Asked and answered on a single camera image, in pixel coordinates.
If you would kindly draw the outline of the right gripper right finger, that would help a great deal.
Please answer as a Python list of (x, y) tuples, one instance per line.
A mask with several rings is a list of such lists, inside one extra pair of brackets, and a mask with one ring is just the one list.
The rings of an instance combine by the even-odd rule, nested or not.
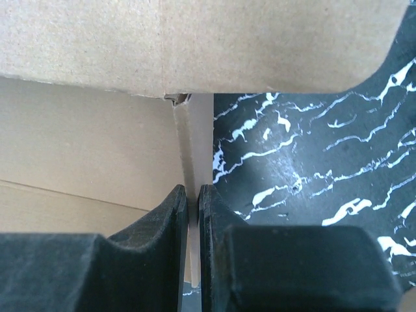
[(380, 245), (354, 226), (255, 226), (204, 185), (203, 311), (396, 311), (402, 288)]

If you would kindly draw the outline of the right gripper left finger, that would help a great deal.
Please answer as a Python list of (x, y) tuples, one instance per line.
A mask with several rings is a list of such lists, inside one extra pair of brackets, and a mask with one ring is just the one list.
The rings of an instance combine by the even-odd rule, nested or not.
[(1, 235), (2, 311), (179, 311), (187, 196), (177, 185), (121, 231)]

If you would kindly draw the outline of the cardboard box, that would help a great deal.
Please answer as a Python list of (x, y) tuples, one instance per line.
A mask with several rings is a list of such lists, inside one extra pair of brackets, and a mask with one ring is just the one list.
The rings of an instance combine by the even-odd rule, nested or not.
[(352, 224), (415, 284), (411, 1), (2, 1), (1, 231), (110, 235), (176, 184)]

